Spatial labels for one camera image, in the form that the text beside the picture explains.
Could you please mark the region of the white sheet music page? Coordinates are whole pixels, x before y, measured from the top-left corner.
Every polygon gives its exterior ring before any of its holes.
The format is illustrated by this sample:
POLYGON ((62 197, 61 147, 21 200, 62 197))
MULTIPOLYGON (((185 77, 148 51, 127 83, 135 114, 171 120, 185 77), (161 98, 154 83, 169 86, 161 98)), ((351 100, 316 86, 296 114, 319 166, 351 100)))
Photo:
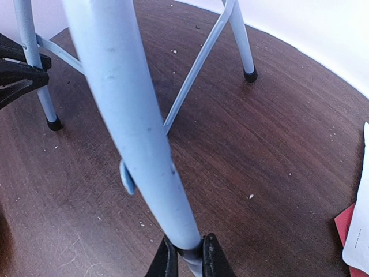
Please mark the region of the white sheet music page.
POLYGON ((368 273, 368 122, 364 124, 362 174, 342 257, 347 265, 368 273))

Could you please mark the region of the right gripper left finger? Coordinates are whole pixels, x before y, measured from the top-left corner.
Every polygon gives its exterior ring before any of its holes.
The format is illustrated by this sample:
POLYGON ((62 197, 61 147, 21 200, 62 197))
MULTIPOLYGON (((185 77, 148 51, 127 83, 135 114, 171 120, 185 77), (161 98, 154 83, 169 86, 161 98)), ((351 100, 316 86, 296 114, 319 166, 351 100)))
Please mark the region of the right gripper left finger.
POLYGON ((165 235, 145 277, 178 277, 178 252, 165 235))

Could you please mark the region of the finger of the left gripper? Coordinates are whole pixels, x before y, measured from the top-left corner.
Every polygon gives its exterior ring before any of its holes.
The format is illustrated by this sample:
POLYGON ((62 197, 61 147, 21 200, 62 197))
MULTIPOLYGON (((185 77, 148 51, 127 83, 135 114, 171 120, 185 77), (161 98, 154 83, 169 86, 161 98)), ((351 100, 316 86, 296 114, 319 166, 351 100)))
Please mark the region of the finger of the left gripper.
POLYGON ((1 62, 1 109, 28 92, 44 87, 48 74, 38 68, 15 62, 1 62))
MULTIPOLYGON (((0 57, 8 58, 26 63, 23 47, 15 41, 9 39, 3 34, 0 34, 0 57)), ((49 56, 40 54, 40 60, 43 69, 50 69, 52 67, 52 60, 49 56)))

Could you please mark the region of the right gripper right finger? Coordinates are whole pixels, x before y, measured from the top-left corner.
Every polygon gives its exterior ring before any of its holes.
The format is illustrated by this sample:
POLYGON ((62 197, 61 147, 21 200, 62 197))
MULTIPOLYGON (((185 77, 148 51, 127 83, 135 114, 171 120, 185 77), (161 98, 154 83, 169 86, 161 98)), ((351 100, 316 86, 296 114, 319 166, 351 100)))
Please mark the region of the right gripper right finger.
POLYGON ((215 234, 202 239, 202 276, 236 277, 215 234))

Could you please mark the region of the light blue music stand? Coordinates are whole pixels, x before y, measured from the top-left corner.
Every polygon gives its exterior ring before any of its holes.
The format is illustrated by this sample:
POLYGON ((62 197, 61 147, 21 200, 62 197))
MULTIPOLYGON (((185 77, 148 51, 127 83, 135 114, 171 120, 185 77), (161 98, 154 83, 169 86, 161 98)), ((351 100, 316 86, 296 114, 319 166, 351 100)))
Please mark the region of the light blue music stand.
POLYGON ((14 1, 28 64, 41 67, 39 47, 52 51, 87 79, 100 115, 121 156, 120 172, 129 193, 139 190, 164 234, 195 276, 202 276, 202 239, 167 134, 206 58, 230 24, 246 81, 258 75, 237 1, 223 11, 197 55, 168 115, 162 118, 132 1, 64 1, 78 58, 37 36, 30 1, 14 1))

